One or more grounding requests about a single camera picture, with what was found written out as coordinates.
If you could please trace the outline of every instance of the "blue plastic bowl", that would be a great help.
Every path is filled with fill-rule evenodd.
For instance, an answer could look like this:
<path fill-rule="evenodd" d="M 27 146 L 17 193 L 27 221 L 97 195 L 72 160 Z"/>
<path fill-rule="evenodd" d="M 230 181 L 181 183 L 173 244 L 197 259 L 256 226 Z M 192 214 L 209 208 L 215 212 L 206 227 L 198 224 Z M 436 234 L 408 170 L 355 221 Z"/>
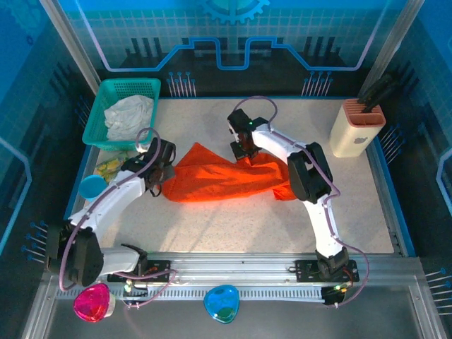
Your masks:
<path fill-rule="evenodd" d="M 211 289 L 204 297 L 204 307 L 220 323 L 230 323 L 239 311 L 239 291 L 232 285 Z"/>
<path fill-rule="evenodd" d="M 100 175 L 90 175 L 80 182 L 78 192 L 82 198 L 93 201 L 107 186 L 107 182 Z"/>

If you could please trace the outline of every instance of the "green plastic basket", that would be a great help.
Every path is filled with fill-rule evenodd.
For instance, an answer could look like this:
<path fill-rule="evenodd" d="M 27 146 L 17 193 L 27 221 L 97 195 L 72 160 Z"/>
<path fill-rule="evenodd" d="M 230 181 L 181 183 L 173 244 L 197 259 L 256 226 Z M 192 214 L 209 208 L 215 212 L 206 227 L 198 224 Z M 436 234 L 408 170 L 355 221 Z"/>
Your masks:
<path fill-rule="evenodd" d="M 160 93 L 160 80 L 154 78 L 125 78 L 109 79 L 101 82 L 99 92 L 94 100 L 90 117 L 83 132 L 82 140 L 86 145 L 93 145 L 101 150 L 133 150 L 135 140 L 110 141 L 107 139 L 105 126 L 105 113 L 107 108 L 116 104 L 120 99 L 132 95 L 144 95 L 154 99 L 153 115 L 150 118 L 150 127 L 154 126 L 157 111 L 158 95 Z M 149 143 L 152 133 L 141 143 Z"/>

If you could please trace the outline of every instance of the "white towel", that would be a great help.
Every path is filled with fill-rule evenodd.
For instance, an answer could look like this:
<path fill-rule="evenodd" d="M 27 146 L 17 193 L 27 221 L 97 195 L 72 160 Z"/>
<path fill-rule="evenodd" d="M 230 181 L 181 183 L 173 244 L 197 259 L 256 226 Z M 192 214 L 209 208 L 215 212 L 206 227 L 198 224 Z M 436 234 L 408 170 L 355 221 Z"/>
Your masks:
<path fill-rule="evenodd" d="M 112 141 L 135 140 L 141 129 L 149 127 L 153 114 L 154 99 L 142 95 L 126 97 L 105 110 L 107 138 Z M 140 140 L 148 136 L 141 134 Z"/>

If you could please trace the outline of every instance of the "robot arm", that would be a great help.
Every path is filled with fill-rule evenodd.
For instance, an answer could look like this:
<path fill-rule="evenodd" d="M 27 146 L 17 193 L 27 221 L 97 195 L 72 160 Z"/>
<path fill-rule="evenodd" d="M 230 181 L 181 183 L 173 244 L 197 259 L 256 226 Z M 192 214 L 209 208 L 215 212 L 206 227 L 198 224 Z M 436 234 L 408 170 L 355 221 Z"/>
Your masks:
<path fill-rule="evenodd" d="M 131 272 L 141 275 L 146 268 L 148 254 L 131 245 L 122 244 L 109 249 L 101 249 L 98 239 L 101 239 L 107 228 L 119 217 L 122 211 L 135 199 L 150 191 L 153 196 L 160 195 L 161 184 L 173 174 L 171 158 L 176 146 L 161 140 L 161 147 L 156 161 L 144 172 L 119 185 L 131 174 L 137 173 L 150 162 L 157 151 L 157 140 L 154 138 L 149 150 L 138 157 L 127 160 L 121 167 L 117 177 L 110 182 L 104 192 L 116 187 L 110 194 L 101 198 L 100 194 L 84 209 L 69 217 L 62 224 L 50 224 L 47 233 L 45 265 L 50 272 L 58 273 L 68 238 L 75 226 L 88 213 L 88 219 L 81 225 L 77 237 L 69 252 L 66 263 L 65 278 L 82 286 L 88 286 L 97 277 L 116 272 Z"/>
<path fill-rule="evenodd" d="M 333 176 L 326 162 L 325 155 L 318 143 L 307 145 L 268 128 L 268 121 L 263 118 L 251 120 L 238 109 L 227 118 L 235 142 L 231 143 L 237 159 L 253 158 L 260 149 L 267 150 L 285 162 L 289 169 L 290 186 L 295 196 L 306 207 L 316 237 L 316 255 L 319 269 L 325 280 L 329 280 L 348 263 L 347 249 L 340 245 L 331 201 L 327 199 L 331 187 L 311 165 L 302 146 L 315 159 L 330 181 Z"/>

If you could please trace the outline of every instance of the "knife block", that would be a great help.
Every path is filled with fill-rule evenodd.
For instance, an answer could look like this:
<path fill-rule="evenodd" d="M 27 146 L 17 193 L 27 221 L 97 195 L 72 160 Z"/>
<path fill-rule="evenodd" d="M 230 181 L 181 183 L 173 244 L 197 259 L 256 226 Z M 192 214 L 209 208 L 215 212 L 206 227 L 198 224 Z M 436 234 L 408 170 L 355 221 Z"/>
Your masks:
<path fill-rule="evenodd" d="M 336 157 L 357 157 L 386 124 L 380 105 L 361 113 L 365 105 L 347 99 L 341 106 L 330 132 L 330 146 Z"/>

